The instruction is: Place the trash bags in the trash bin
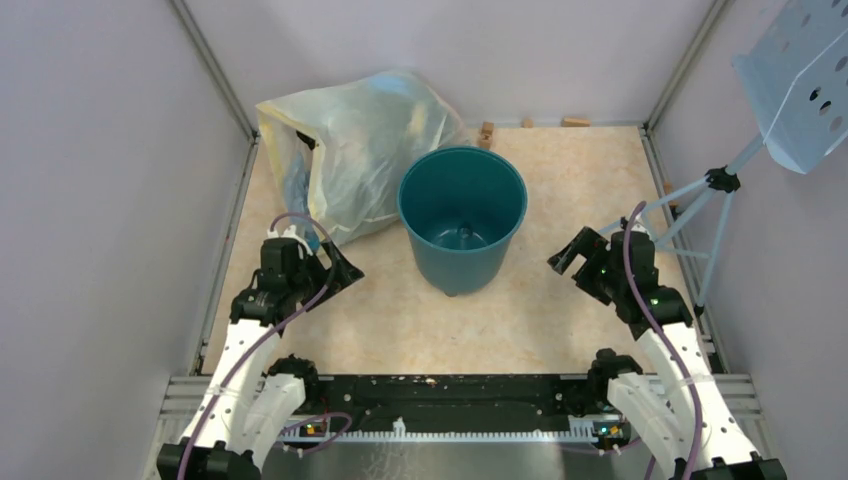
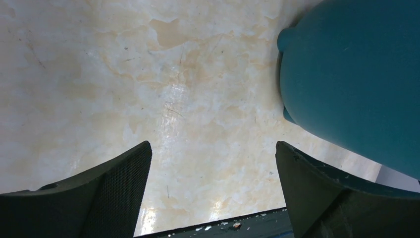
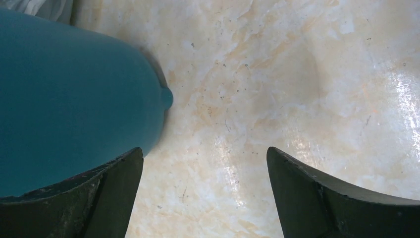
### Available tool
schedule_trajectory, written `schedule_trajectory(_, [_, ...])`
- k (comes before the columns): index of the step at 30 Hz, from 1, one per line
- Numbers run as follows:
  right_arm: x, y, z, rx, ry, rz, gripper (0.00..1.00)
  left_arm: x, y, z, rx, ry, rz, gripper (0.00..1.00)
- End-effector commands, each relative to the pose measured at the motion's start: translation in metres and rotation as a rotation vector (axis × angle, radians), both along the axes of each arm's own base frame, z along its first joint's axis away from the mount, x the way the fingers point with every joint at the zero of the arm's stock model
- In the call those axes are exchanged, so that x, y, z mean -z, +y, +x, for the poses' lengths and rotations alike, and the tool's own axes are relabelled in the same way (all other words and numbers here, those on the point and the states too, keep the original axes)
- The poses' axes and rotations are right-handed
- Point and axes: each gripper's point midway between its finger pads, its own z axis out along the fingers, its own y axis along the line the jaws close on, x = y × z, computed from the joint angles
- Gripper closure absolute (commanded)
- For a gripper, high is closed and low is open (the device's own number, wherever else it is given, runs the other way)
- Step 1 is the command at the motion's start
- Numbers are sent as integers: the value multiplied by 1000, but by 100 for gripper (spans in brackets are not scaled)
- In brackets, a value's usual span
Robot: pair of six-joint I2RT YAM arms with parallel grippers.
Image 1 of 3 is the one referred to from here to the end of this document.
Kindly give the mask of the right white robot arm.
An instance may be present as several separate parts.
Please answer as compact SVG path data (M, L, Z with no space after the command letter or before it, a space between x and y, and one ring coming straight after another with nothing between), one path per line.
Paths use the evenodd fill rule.
M585 261L572 276L576 286L613 306L663 388L656 394L632 357L601 349L587 373L589 404L621 413L649 449L650 466L669 479L786 478L731 413L682 295L659 282L650 236L625 230L605 238L585 227L548 264L562 274L577 257Z

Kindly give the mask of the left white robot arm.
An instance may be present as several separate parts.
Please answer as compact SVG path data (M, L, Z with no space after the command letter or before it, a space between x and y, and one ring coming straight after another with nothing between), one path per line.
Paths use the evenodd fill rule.
M363 278L332 241L324 266L306 243L269 238L260 266L231 302L221 357L180 439L156 458L162 479L258 479L285 422L319 404L320 386L296 373L264 369L285 327Z

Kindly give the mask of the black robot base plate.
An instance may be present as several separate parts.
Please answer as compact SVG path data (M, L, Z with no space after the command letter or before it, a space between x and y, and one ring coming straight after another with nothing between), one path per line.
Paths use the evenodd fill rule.
M336 375L306 383L298 415L344 412L353 433L564 432L572 418L610 413L582 375Z

